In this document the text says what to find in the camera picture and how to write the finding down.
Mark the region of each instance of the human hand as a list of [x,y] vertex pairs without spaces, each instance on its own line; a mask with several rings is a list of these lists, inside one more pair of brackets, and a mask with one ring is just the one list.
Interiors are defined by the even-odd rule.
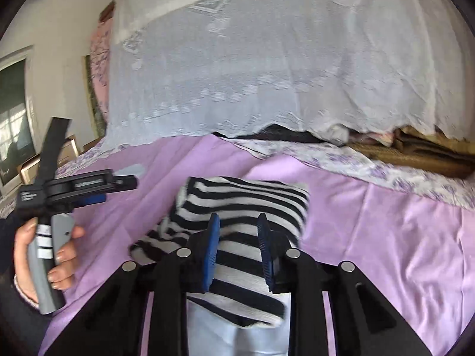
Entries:
[[[19,288],[29,299],[37,303],[38,297],[28,266],[28,244],[35,238],[36,225],[37,219],[33,218],[17,230],[13,249],[13,263]],[[56,258],[61,263],[48,273],[48,280],[54,289],[65,290],[73,285],[74,272],[77,268],[74,239],[82,237],[84,233],[82,227],[75,226],[71,232],[72,239],[56,253]]]

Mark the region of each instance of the dark sleeve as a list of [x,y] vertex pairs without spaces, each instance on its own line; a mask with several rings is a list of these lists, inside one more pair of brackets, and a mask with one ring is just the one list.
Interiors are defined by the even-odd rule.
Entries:
[[51,317],[32,308],[13,284],[13,244],[20,226],[15,212],[0,219],[0,354],[36,356]]

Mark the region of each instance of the pink floral fabric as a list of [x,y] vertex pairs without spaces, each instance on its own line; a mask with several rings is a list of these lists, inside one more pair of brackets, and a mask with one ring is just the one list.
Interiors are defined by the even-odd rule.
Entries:
[[91,37],[91,78],[104,120],[109,117],[109,50],[112,19],[99,23]]

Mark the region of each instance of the sleeve cuff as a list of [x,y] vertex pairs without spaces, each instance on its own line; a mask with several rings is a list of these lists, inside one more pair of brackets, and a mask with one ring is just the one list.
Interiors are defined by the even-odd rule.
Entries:
[[30,299],[25,293],[23,293],[23,291],[20,289],[20,286],[18,286],[16,274],[13,277],[13,283],[15,284],[15,288],[17,289],[17,292],[20,294],[21,298],[24,299],[28,303],[28,305],[30,305],[32,308],[39,310],[38,303]]

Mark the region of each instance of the window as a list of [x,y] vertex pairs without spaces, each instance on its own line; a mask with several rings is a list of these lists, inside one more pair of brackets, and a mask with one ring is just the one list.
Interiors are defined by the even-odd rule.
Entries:
[[28,52],[0,59],[0,190],[20,184],[18,166],[36,154],[26,99]]

